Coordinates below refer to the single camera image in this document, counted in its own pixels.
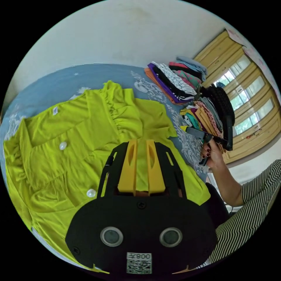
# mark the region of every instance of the white button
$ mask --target white button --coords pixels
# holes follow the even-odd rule
[[[94,189],[89,189],[88,191],[87,191],[87,196],[88,197],[95,197],[96,196],[96,191],[94,190]]]
[[[60,150],[64,150],[67,146],[67,143],[65,141],[63,141],[60,145],[59,145],[59,149]]]

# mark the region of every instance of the window pane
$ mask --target window pane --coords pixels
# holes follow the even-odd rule
[[[243,105],[243,102],[241,101],[239,96],[235,97],[230,102],[234,111]]]
[[[231,72],[233,73],[233,75],[235,77],[237,77],[242,71],[241,71],[241,68],[240,66],[235,63],[231,68],[230,68]]]
[[[239,94],[241,100],[243,101],[243,103],[246,103],[247,101],[249,101],[245,91],[242,91],[240,94]]]
[[[230,71],[226,72],[225,77],[231,82],[234,80],[234,76],[230,73]]]
[[[273,109],[273,103],[272,100],[269,99],[258,111],[258,117],[261,120],[264,118],[271,110]]]
[[[238,61],[237,64],[240,66],[241,70],[243,71],[250,65],[250,60],[247,58],[246,55],[243,55]]]
[[[235,130],[237,132],[237,134],[241,134],[244,131],[250,129],[252,127],[252,122],[250,120],[250,118],[247,118],[246,120],[244,120],[243,122],[241,122],[240,124],[238,124],[237,126],[235,126]]]
[[[214,82],[214,85],[216,87],[222,87],[222,88],[224,86],[226,86],[227,84],[229,84],[229,81],[224,75],[220,79],[218,79],[216,82]]]
[[[237,77],[239,74],[242,73],[243,70],[245,70],[250,65],[250,60],[246,57],[246,55],[243,55],[231,68],[230,71],[234,75],[234,77]]]
[[[253,115],[251,115],[251,116],[250,116],[250,119],[251,119],[253,125],[257,124],[258,121],[259,121],[258,116],[257,116],[256,113],[254,113]]]
[[[233,137],[245,132],[252,126],[257,124],[262,118],[264,118],[273,109],[273,102],[269,99],[257,112],[251,115],[249,118],[234,127]]]
[[[247,89],[247,93],[250,97],[253,97],[262,87],[264,86],[264,81],[261,76],[259,76]]]

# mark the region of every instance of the bed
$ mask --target bed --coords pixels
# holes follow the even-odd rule
[[[165,105],[167,115],[174,124],[178,137],[171,138],[187,165],[194,168],[197,175],[205,182],[208,167],[199,165],[201,142],[180,129],[185,125],[179,111],[183,106],[174,105],[161,90],[145,75],[144,69],[117,64],[86,64],[65,68],[35,81],[9,105],[0,126],[1,153],[0,164],[5,184],[5,156],[3,141],[13,136],[23,118],[32,117],[47,108],[63,101],[73,99],[86,89],[101,89],[103,83],[112,80],[122,88],[133,88],[136,98],[158,101]],[[35,237],[53,254],[67,261],[32,230]]]

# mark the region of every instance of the qr code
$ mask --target qr code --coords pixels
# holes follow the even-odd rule
[[[127,273],[151,274],[151,254],[127,253]]]

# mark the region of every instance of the striped shirt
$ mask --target striped shirt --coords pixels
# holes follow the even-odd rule
[[[242,185],[243,207],[216,229],[218,244],[199,268],[219,261],[240,248],[264,221],[268,207],[281,185],[281,159]]]

